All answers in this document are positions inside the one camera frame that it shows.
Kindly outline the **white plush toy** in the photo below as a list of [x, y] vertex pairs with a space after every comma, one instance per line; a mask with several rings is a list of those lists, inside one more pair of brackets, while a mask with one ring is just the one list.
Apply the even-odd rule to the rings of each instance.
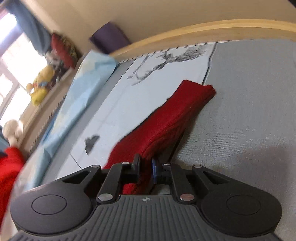
[[10, 147], [19, 147], [19, 139], [23, 136], [23, 123], [19, 120], [9, 120], [4, 124], [3, 136]]

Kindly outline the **blue curtain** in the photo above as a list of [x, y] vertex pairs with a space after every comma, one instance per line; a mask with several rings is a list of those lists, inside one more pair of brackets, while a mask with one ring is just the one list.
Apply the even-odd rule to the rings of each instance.
[[27, 35], [34, 49], [40, 55], [45, 56], [51, 50], [52, 34], [21, 1], [9, 1], [6, 9], [15, 16], [20, 28]]

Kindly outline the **bright red folded garment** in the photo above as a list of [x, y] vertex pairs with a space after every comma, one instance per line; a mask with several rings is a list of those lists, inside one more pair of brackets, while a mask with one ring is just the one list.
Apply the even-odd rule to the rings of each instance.
[[24, 164], [24, 157], [18, 148], [9, 147], [1, 152], [1, 223], [8, 207], [14, 182]]

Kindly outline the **yellow plush toy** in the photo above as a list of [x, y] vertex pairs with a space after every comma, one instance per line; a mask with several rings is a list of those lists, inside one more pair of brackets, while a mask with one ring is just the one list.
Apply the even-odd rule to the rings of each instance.
[[30, 95], [33, 106], [38, 106], [48, 94], [54, 75], [53, 67], [47, 65], [38, 73], [33, 83], [27, 84], [26, 92]]

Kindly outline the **red patterned cushion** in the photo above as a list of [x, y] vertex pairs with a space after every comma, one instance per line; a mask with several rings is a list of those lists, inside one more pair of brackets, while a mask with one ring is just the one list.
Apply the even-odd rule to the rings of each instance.
[[51, 37], [51, 47], [63, 61], [66, 68], [76, 68], [82, 54], [70, 39], [64, 35], [53, 33]]

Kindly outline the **wooden bed frame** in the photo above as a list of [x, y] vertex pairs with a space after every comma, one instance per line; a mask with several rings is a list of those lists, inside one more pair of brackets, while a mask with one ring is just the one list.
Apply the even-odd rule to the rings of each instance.
[[[144, 54], [187, 45], [254, 39], [295, 41], [295, 24], [265, 19], [235, 19], [201, 23], [146, 38], [111, 53], [111, 56], [121, 62], [141, 57]], [[21, 117], [24, 131], [20, 139], [20, 151], [25, 156], [29, 156], [36, 149], [49, 121], [61, 106], [77, 71], [78, 68], [69, 69], [38, 107], [29, 105], [26, 108]]]

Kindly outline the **dark red knit sweater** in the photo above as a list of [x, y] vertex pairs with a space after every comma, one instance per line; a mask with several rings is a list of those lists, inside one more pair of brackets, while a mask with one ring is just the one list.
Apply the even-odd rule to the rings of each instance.
[[151, 189], [152, 159], [172, 147], [189, 126], [190, 120], [210, 101], [216, 91], [211, 85], [183, 80], [173, 95], [112, 149], [105, 169], [142, 158], [143, 172], [137, 183], [123, 186], [123, 195], [141, 195]]

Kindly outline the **grey printed bed sheet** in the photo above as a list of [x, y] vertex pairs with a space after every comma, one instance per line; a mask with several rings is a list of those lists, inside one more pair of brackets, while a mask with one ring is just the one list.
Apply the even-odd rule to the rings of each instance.
[[160, 51], [120, 64], [53, 157], [40, 150], [21, 173], [17, 194], [92, 164], [177, 89], [183, 79], [210, 84], [214, 98], [186, 131], [173, 160], [202, 164], [276, 196], [295, 211], [295, 43], [246, 40], [192, 46], [176, 63]]

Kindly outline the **purple cushion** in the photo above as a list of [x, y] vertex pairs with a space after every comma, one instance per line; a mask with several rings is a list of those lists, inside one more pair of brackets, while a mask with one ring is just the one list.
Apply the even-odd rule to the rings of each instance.
[[105, 54], [113, 53], [131, 44], [125, 33], [112, 22], [99, 28], [89, 40]]

